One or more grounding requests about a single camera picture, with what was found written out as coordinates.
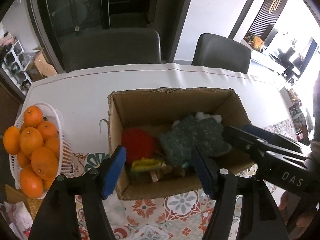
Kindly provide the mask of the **person's hand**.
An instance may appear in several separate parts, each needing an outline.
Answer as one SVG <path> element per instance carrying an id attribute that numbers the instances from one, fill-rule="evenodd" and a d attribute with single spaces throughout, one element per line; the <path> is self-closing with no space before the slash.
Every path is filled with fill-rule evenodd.
<path id="1" fill-rule="evenodd" d="M 318 200 L 307 196 L 297 196 L 294 193 L 285 191 L 280 198 L 278 209 L 283 217 L 289 232 L 295 227 L 306 228 L 312 222 L 318 211 Z"/>

